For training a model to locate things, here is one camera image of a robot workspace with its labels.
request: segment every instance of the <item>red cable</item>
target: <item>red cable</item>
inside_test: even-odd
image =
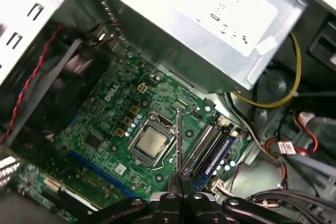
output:
[[[314,148],[313,148],[313,152],[316,152],[318,147],[319,147],[319,141],[317,139],[317,137],[315,136],[315,134],[310,131],[307,127],[305,127],[299,120],[299,113],[294,113],[294,121],[296,122],[296,124],[302,129],[304,130],[305,132],[307,132],[310,137],[313,139],[313,142],[314,142]]]
[[[28,78],[28,80],[26,80],[25,85],[23,87],[23,89],[21,90],[18,98],[17,98],[17,102],[15,104],[15,107],[13,109],[13,114],[12,114],[12,119],[9,123],[9,128],[6,131],[6,134],[3,135],[0,138],[0,143],[3,142],[3,140],[8,137],[10,135],[10,133],[12,132],[12,130],[14,129],[15,126],[15,120],[17,119],[17,110],[19,108],[19,106],[22,104],[23,102],[23,98],[24,95],[26,93],[26,91],[29,88],[29,85],[31,83],[31,81],[36,77],[37,73],[39,72],[40,68],[42,67],[42,65],[44,64],[44,57],[46,55],[46,53],[48,52],[49,49],[49,45],[50,43],[56,38],[56,35],[58,34],[58,32],[62,29],[63,25],[62,24],[58,24],[57,25],[57,29],[52,33],[51,37],[49,38],[49,40],[45,43],[44,47],[43,47],[43,52],[42,54],[38,57],[38,63],[33,71],[33,73],[30,75],[30,77]]]

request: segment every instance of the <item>integrated circuit chip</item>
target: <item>integrated circuit chip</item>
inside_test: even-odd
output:
[[[165,135],[152,127],[148,127],[136,146],[149,156],[156,157],[166,141],[167,137]]]
[[[102,140],[97,138],[96,136],[89,134],[85,141],[86,144],[88,144],[89,146],[91,146],[94,149],[98,149],[98,147],[100,146]]]

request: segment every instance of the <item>label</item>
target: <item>label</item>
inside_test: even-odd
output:
[[[266,0],[177,0],[179,10],[247,57],[278,10]]]
[[[279,141],[278,146],[281,154],[295,155],[296,151],[291,141]]]
[[[278,146],[279,146],[280,153],[281,153],[281,154],[286,154],[286,150],[285,150],[285,147],[284,147],[282,141],[279,141],[279,142],[278,142]]]
[[[126,166],[124,166],[123,164],[119,164],[114,171],[122,176],[126,171]]]
[[[278,43],[274,39],[274,37],[269,36],[269,37],[267,37],[267,39],[264,39],[262,42],[260,42],[258,45],[256,45],[256,50],[262,56],[262,55],[268,53],[273,48],[275,48],[277,45],[278,45]]]

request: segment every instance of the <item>cpu socket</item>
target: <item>cpu socket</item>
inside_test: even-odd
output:
[[[175,141],[175,124],[152,111],[128,150],[145,165],[155,167],[167,155]]]

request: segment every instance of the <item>yellow cable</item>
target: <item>yellow cable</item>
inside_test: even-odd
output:
[[[286,102],[288,102],[290,99],[292,99],[293,94],[297,92],[297,90],[299,88],[299,84],[300,84],[302,56],[301,56],[300,45],[298,43],[298,40],[297,40],[296,36],[293,33],[290,33],[290,36],[291,36],[291,38],[294,42],[295,54],[296,54],[296,76],[295,76],[295,81],[294,81],[293,87],[290,90],[290,92],[285,97],[280,99],[279,101],[270,102],[270,103],[257,103],[257,102],[251,101],[250,99],[242,96],[240,93],[235,91],[235,92],[233,92],[233,94],[236,97],[238,97],[239,99],[241,99],[244,102],[247,102],[251,105],[258,106],[258,107],[265,108],[265,109],[270,109],[270,108],[275,108],[275,107],[282,106]]]

